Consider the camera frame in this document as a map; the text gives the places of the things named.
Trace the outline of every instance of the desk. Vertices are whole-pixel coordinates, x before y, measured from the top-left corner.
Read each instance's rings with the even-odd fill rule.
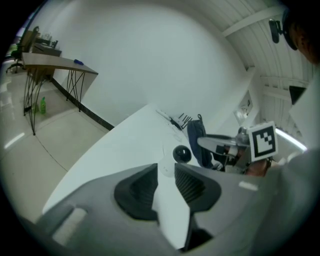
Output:
[[[146,105],[109,131],[74,164],[52,192],[42,212],[91,180],[158,163],[164,152],[170,154],[178,145],[190,149],[183,132],[158,114],[155,107]],[[194,155],[189,164],[199,166]],[[182,248],[188,233],[190,209],[176,187],[175,178],[159,175],[159,172],[153,200],[153,205],[157,204],[162,210],[157,209],[161,231],[176,249]]]
[[[23,61],[24,67],[27,69],[27,77],[26,77],[26,82],[24,87],[24,97],[23,97],[23,115],[25,116],[26,112],[29,112],[33,135],[36,135],[36,132],[35,132],[36,107],[34,108],[34,111],[32,111],[32,105],[34,103],[36,104],[38,103],[39,92],[45,80],[45,74],[47,70],[52,70],[52,69],[69,70],[67,83],[66,83],[66,90],[68,92],[68,95],[71,95],[73,91],[74,97],[78,104],[79,112],[80,112],[82,87],[84,84],[85,74],[90,73],[90,74],[98,75],[96,71],[87,67],[86,65],[76,64],[72,59],[68,59],[68,58],[61,58],[61,57],[45,55],[45,54],[24,52],[22,54],[22,61]],[[81,75],[78,77],[78,79],[77,79],[77,71],[81,72]],[[37,73],[40,74],[40,84],[36,89]],[[80,91],[80,95],[78,96],[77,82],[80,80],[81,77],[82,77],[81,91]]]
[[[61,55],[61,50],[55,49],[48,45],[43,45],[42,43],[35,43],[32,48],[32,52],[34,54],[45,54],[45,55],[51,55],[51,56],[57,56],[57,57],[60,57]],[[52,78],[54,76],[54,73],[55,73],[55,69],[49,69],[46,71],[44,75],[50,76],[50,78]],[[41,75],[40,72],[35,75],[36,84],[38,84],[38,82],[41,79],[40,75]]]
[[[44,44],[46,44],[47,46],[49,46],[50,43],[51,43],[50,40],[46,40],[46,39],[43,39],[43,38],[41,38],[41,37],[37,37],[37,38],[35,39],[35,42],[36,42],[36,43],[39,43],[39,44],[44,43]]]

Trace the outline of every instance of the black metal table leg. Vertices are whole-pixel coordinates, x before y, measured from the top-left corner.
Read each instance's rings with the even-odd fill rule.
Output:
[[[45,73],[47,69],[45,68],[40,76],[40,84],[38,88],[36,89],[36,73],[37,68],[34,69],[33,77],[29,77],[31,72],[28,71],[28,76],[26,78],[25,83],[25,89],[24,89],[24,99],[23,99],[23,115],[26,115],[26,112],[29,112],[29,118],[30,118],[30,124],[33,131],[33,135],[36,135],[36,111],[37,111],[37,102],[39,97],[40,88],[43,85],[45,81]],[[34,111],[32,111],[32,105],[33,105],[33,94],[35,93],[35,106]]]
[[[82,84],[81,84],[81,91],[80,91],[80,98],[78,96],[78,90],[77,90],[77,83],[82,77]],[[81,98],[82,98],[82,88],[84,86],[84,79],[85,79],[85,72],[82,72],[82,74],[77,79],[77,71],[71,71],[69,70],[67,83],[66,83],[66,91],[67,96],[66,100],[68,100],[69,96],[71,96],[71,93],[73,92],[74,98],[76,100],[77,107],[79,108],[79,112],[81,111]]]

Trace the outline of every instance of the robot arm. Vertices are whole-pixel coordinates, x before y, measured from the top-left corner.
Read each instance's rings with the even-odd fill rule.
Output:
[[[271,121],[250,128],[240,127],[235,137],[216,134],[199,137],[197,143],[214,154],[225,156],[224,165],[231,165],[233,173],[244,174],[257,161],[265,159],[269,165],[272,156],[278,153],[275,128]]]

